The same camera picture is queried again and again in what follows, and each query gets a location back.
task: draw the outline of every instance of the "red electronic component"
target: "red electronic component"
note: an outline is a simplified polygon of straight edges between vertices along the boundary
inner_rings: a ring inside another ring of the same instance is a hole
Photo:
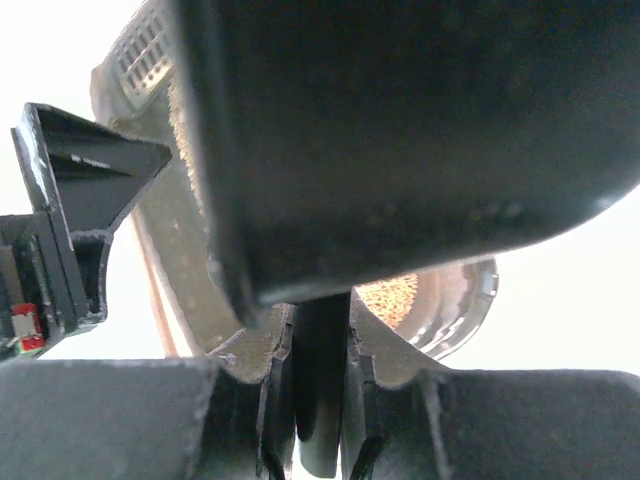
[[[46,340],[42,334],[37,307],[32,303],[13,305],[11,313],[20,353],[35,353],[44,348]]]

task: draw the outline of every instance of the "copper-colored mesh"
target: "copper-colored mesh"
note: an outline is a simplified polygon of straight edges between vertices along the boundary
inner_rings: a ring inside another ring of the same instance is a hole
[[[367,308],[391,328],[396,328],[409,314],[418,292],[416,274],[356,287]]]
[[[173,128],[173,136],[175,137],[176,146],[180,151],[180,158],[187,165],[187,174],[189,176],[189,183],[191,184],[191,191],[196,197],[198,207],[200,208],[200,214],[202,214],[202,198],[200,195],[200,187],[198,186],[198,177],[194,164],[193,151],[191,149],[191,144],[189,143],[184,113],[182,112],[180,90],[173,78],[169,84],[168,97],[169,123],[171,124],[171,128]]]

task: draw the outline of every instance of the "black triangular bracket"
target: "black triangular bracket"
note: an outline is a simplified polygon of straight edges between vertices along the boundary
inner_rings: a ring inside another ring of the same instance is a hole
[[[171,152],[32,103],[12,135],[34,215],[46,220],[34,231],[55,323],[64,334],[95,325],[107,316],[113,235]]]

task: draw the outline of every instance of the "air vent slot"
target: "air vent slot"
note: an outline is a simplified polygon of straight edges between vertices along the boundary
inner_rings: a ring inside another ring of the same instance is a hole
[[[142,110],[173,68],[164,12],[143,5],[121,35],[114,56],[117,76],[133,106]]]

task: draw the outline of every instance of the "white background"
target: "white background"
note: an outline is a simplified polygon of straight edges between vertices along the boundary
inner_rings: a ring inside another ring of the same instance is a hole
[[[27,101],[93,118],[89,75],[136,0],[31,0],[0,7],[0,214],[29,203],[8,129]],[[498,258],[500,288],[485,325],[446,363],[459,368],[606,368],[640,373],[637,299],[640,192],[589,224]],[[130,224],[108,276],[109,320],[50,357],[155,358],[155,330]]]

